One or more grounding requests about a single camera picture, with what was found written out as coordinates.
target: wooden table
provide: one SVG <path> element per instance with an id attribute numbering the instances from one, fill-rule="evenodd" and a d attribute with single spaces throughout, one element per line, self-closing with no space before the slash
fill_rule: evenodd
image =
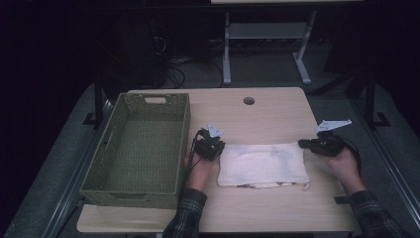
<path id="1" fill-rule="evenodd" d="M 220 88 L 143 90 L 140 92 L 187 92 L 191 104 L 190 142 L 209 122 L 225 130 L 227 144 L 278 144 L 316 137 L 317 126 L 305 94 L 300 88 Z M 254 105 L 246 105 L 252 97 Z M 357 221 L 350 207 L 336 204 L 344 195 L 340 183 L 325 172 L 325 165 L 305 152 L 311 178 L 302 186 L 267 189 L 225 188 L 213 173 L 200 222 L 201 232 L 317 232 L 353 231 Z M 84 205 L 77 223 L 80 232 L 160 233 L 174 210 L 101 207 Z"/>

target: basket handle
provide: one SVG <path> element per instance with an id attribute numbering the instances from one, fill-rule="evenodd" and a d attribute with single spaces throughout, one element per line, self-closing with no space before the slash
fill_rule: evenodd
<path id="1" fill-rule="evenodd" d="M 144 97 L 144 99 L 145 99 L 145 102 L 149 104 L 166 104 L 167 103 L 166 97 L 163 97 L 160 95 L 159 96 L 147 95 Z"/>

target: white cloth bag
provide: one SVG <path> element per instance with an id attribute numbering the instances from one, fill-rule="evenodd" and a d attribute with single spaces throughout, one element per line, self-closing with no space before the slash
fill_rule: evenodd
<path id="1" fill-rule="evenodd" d="M 220 186 L 255 188 L 302 184 L 309 187 L 303 150 L 296 143 L 226 145 L 220 158 Z"/>

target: vr controller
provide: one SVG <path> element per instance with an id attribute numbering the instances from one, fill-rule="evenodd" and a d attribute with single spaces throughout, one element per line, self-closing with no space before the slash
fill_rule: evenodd
<path id="1" fill-rule="evenodd" d="M 209 131 L 201 129 L 197 132 L 202 138 L 195 142 L 194 151 L 206 161 L 214 161 L 222 155 L 225 143 L 220 137 L 211 137 Z"/>
<path id="2" fill-rule="evenodd" d="M 347 145 L 340 136 L 334 135 L 333 131 L 321 131 L 317 136 L 318 139 L 299 140 L 299 147 L 321 156 L 336 157 Z"/>

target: flannel shirt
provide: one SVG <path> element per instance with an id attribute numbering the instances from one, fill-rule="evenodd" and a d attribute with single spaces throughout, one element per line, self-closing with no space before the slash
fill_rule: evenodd
<path id="1" fill-rule="evenodd" d="M 167 224 L 163 237 L 195 238 L 207 196 L 202 191 L 188 188 L 179 203 L 175 217 Z"/>
<path id="2" fill-rule="evenodd" d="M 203 207 L 207 196 L 203 192 L 189 188 L 185 191 L 175 217 L 163 231 L 167 238 L 196 238 L 199 235 Z M 349 198 L 353 213 L 361 225 L 365 238 L 410 238 L 390 214 L 380 205 L 374 195 L 367 190 L 358 191 Z"/>
<path id="3" fill-rule="evenodd" d="M 366 238 L 406 238 L 391 215 L 380 205 L 376 197 L 367 190 L 355 192 L 349 197 L 350 206 L 361 225 Z"/>

